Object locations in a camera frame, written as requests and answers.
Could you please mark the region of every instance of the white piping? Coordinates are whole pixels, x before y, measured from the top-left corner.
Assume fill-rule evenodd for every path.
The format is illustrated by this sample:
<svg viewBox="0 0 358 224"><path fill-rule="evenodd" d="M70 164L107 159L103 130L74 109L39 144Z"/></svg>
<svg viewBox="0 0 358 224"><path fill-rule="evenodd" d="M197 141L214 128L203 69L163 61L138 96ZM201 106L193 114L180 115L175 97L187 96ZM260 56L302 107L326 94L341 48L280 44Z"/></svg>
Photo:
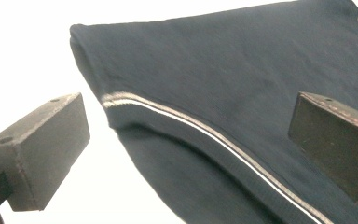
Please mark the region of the white piping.
<svg viewBox="0 0 358 224"><path fill-rule="evenodd" d="M308 203L301 200L290 189L281 184L275 177L268 173L267 170L265 170L260 164L253 160L249 155L247 155L245 152L243 152L237 146L231 143L221 133L215 131L206 124L196 119L193 119L186 114L171 109L165 105L154 103L129 92L115 92L113 94L106 94L105 96L103 96L102 100L103 106L106 108L118 105L139 105L161 115L167 116L171 119L176 119L186 125L195 128L196 130L211 137L214 141L216 141L218 144L231 152L235 157L245 163L266 183L268 183L275 191L282 195L283 198L285 198L288 202L290 202L292 205L294 205L300 211L310 217L315 223L321 224L322 221L326 224L333 224L333 222L325 215L313 208Z"/></svg>

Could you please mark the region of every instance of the black block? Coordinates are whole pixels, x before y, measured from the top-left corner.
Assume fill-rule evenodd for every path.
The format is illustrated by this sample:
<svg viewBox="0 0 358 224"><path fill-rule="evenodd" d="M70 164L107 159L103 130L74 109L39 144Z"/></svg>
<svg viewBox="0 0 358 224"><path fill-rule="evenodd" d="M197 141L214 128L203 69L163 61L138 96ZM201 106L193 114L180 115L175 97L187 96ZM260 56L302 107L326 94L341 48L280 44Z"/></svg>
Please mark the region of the black block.
<svg viewBox="0 0 358 224"><path fill-rule="evenodd" d="M358 203L358 111L311 93L298 95L290 138Z"/></svg>
<svg viewBox="0 0 358 224"><path fill-rule="evenodd" d="M43 210L90 140L80 93L41 105L0 133L14 211Z"/></svg>

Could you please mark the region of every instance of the screw hole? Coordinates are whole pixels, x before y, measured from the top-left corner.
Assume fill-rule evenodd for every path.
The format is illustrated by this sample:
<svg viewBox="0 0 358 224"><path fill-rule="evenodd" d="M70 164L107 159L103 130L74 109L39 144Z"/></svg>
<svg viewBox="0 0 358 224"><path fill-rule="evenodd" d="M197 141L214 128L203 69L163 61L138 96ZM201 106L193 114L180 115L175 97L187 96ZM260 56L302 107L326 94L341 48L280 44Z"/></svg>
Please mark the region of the screw hole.
<svg viewBox="0 0 358 224"><path fill-rule="evenodd" d="M2 139L0 140L0 144L8 143L8 142L10 142L11 140L13 140L12 137L2 138Z"/></svg>

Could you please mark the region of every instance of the white background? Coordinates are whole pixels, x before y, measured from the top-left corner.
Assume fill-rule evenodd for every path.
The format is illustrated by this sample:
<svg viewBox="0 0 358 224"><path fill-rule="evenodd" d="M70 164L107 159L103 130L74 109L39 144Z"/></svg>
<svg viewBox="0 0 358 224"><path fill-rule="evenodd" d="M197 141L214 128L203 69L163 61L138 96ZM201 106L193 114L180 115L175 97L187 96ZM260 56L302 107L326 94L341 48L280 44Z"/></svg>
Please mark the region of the white background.
<svg viewBox="0 0 358 224"><path fill-rule="evenodd" d="M0 1L0 132L47 100L82 92L91 140L43 212L10 223L181 223L133 166L78 72L72 24L157 21L270 1Z"/></svg>

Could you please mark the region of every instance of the fabric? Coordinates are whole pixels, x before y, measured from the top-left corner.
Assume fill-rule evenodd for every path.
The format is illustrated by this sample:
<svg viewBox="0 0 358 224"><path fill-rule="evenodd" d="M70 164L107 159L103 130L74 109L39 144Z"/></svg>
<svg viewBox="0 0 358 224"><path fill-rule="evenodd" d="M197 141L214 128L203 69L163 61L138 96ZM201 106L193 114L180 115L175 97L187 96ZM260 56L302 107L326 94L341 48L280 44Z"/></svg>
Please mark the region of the fabric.
<svg viewBox="0 0 358 224"><path fill-rule="evenodd" d="M347 0L74 25L76 63L161 199L189 223L358 223L287 136L299 91L358 109Z"/></svg>

